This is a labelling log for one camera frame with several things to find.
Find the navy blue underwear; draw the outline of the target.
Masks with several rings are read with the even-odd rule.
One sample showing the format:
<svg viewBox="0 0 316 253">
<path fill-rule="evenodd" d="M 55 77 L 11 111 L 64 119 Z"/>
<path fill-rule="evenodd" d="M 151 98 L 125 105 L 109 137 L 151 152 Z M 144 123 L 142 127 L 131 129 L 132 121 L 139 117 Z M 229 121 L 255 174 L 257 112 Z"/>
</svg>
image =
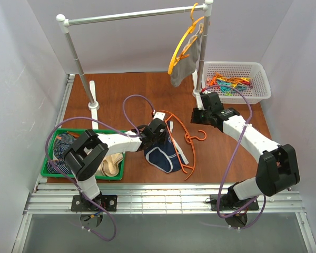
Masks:
<svg viewBox="0 0 316 253">
<path fill-rule="evenodd" d="M 158 126 L 166 126 L 166 123 L 160 119 L 154 119 L 148 126 L 150 127 L 158 127 Z M 186 162 L 189 164 L 186 156 L 184 155 L 182 149 L 175 141 L 178 152 L 181 153 L 182 162 Z M 181 166 L 179 165 L 176 152 L 174 151 L 173 144 L 171 138 L 168 134 L 168 139 L 165 144 L 155 144 L 150 148 L 144 150 L 144 156 L 146 161 L 156 167 L 157 169 L 165 172 L 172 173 L 181 170 Z"/>
</svg>

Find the orange plastic hanger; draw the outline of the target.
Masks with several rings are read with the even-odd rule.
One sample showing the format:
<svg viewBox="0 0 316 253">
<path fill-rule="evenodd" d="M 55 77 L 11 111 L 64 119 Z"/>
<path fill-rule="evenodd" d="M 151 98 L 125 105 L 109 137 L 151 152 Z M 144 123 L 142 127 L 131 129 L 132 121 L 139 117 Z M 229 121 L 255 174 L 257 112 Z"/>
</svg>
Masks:
<svg viewBox="0 0 316 253">
<path fill-rule="evenodd" d="M 174 151 L 176 152 L 177 155 L 177 159 L 179 162 L 179 165 L 181 166 L 181 170 L 184 174 L 186 174 L 186 178 L 184 179 L 184 181 L 187 181 L 192 174 L 194 173 L 194 170 L 196 168 L 196 150 L 195 150 L 195 146 L 194 146 L 194 141 L 199 141 L 199 142 L 203 142 L 207 139 L 207 133 L 204 130 L 198 130 L 198 133 L 203 134 L 203 137 L 198 137 L 198 136 L 191 136 L 187 127 L 185 126 L 185 124 L 180 120 L 180 118 L 178 116 L 176 116 L 174 113 L 167 111 L 167 110 L 159 110 L 159 112 L 165 113 L 165 123 L 167 123 L 170 120 L 176 120 L 179 125 L 182 127 L 183 131 L 184 131 L 184 141 L 185 143 L 190 146 L 191 150 L 192 150 L 192 164 L 186 164 L 186 162 L 182 162 L 181 160 L 181 153 L 178 152 L 177 150 L 177 146 L 175 144 L 174 141 L 174 137 L 172 135 L 171 132 L 171 128 L 169 126 L 167 126 L 167 132 L 169 134 L 169 137 L 171 138 L 172 144 L 173 144 L 173 148 Z"/>
</svg>

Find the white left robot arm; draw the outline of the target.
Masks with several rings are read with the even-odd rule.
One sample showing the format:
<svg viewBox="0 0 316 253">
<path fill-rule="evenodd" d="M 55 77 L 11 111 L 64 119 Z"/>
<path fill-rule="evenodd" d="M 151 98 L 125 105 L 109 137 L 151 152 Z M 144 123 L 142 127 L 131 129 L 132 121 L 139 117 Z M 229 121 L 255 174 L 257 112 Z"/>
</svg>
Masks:
<svg viewBox="0 0 316 253">
<path fill-rule="evenodd" d="M 164 118 L 165 113 L 156 112 L 153 120 L 142 126 L 143 129 L 116 134 L 97 134 L 88 129 L 64 152 L 64 161 L 76 179 L 84 210 L 94 211 L 99 206 L 106 206 L 95 179 L 103 159 L 108 155 L 139 152 L 164 143 L 167 140 Z"/>
</svg>

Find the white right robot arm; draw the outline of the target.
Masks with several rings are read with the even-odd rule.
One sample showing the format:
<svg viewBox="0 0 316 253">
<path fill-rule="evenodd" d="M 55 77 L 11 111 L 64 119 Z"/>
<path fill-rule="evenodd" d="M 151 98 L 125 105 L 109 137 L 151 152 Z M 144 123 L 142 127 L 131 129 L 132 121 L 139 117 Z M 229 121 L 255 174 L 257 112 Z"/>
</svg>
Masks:
<svg viewBox="0 0 316 253">
<path fill-rule="evenodd" d="M 280 145 L 265 137 L 237 110 L 224 108 L 216 92 L 201 93 L 200 98 L 203 108 L 193 110 L 191 122 L 211 125 L 237 140 L 258 163 L 255 177 L 235 183 L 217 198 L 220 207 L 236 207 L 262 194 L 271 197 L 300 182 L 293 146 Z"/>
</svg>

